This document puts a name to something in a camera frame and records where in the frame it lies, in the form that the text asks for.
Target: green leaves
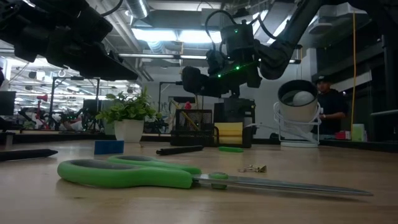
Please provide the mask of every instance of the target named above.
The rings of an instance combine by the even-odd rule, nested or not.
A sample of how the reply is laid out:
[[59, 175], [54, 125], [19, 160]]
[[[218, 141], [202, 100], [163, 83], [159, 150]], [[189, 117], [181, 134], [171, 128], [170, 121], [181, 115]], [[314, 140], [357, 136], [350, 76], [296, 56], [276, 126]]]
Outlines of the green leaves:
[[107, 99], [113, 100], [114, 105], [106, 111], [101, 111], [96, 116], [97, 119], [105, 119], [108, 123], [113, 121], [122, 121], [124, 119], [144, 120], [145, 118], [161, 118], [160, 113], [150, 107], [148, 99], [150, 96], [147, 94], [145, 87], [141, 94], [135, 98], [129, 98], [120, 92], [117, 96], [107, 94]]

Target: table surface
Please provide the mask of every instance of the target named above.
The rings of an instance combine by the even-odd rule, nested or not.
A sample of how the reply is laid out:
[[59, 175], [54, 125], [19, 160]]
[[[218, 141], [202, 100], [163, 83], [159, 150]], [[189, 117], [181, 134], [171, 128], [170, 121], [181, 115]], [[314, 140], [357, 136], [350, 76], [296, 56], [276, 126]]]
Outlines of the table surface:
[[[155, 156], [167, 143], [126, 144], [125, 154]], [[60, 162], [95, 158], [94, 141], [14, 145], [14, 149], [50, 148], [45, 159], [0, 163], [1, 224], [61, 223], [398, 223], [398, 155], [335, 147], [319, 149], [254, 146], [244, 153], [205, 148], [164, 156], [167, 162], [192, 164], [203, 173], [243, 175], [337, 185], [367, 190], [373, 197], [315, 195], [208, 185], [183, 190], [162, 187], [97, 189], [64, 181]], [[267, 173], [239, 173], [249, 164], [267, 165]]]

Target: green scissors handle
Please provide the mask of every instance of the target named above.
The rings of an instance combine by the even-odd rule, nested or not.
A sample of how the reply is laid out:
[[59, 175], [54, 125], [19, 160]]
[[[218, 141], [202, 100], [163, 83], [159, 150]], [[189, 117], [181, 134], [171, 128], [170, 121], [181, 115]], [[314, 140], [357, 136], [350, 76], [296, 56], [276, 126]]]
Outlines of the green scissors handle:
[[173, 164], [169, 162], [162, 162], [149, 156], [111, 156], [108, 162], [117, 164], [129, 164], [150, 167], [162, 167], [171, 169], [180, 169], [189, 172], [190, 174], [201, 174], [201, 170], [195, 166], [186, 166], [181, 164]]
[[192, 175], [184, 170], [112, 164], [92, 159], [61, 162], [57, 172], [70, 182], [96, 187], [159, 186], [189, 189], [192, 185]]

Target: white flower pot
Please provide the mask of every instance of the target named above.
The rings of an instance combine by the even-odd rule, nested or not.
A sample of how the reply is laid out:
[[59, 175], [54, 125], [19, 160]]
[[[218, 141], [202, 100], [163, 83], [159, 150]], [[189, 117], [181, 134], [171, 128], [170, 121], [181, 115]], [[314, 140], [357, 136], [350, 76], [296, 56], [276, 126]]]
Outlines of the white flower pot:
[[114, 122], [114, 134], [117, 140], [125, 143], [138, 143], [144, 130], [144, 121], [124, 119]]

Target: white ball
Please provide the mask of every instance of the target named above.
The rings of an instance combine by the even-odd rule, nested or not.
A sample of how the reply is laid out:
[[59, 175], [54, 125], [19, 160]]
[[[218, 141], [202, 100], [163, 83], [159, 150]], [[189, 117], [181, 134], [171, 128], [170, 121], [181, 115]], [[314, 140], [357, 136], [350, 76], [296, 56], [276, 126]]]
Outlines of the white ball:
[[303, 106], [307, 103], [312, 102], [314, 99], [313, 95], [307, 91], [300, 91], [296, 93], [293, 97], [293, 105], [294, 106]]

